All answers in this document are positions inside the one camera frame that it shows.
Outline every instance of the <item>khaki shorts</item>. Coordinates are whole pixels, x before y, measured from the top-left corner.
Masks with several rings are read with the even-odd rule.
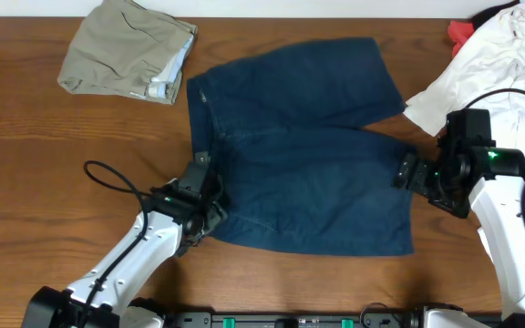
[[[181,84],[180,63],[196,33],[197,26],[131,0],[104,0],[78,29],[58,83],[72,94],[120,95],[173,104]],[[152,83],[166,70],[172,78]]]

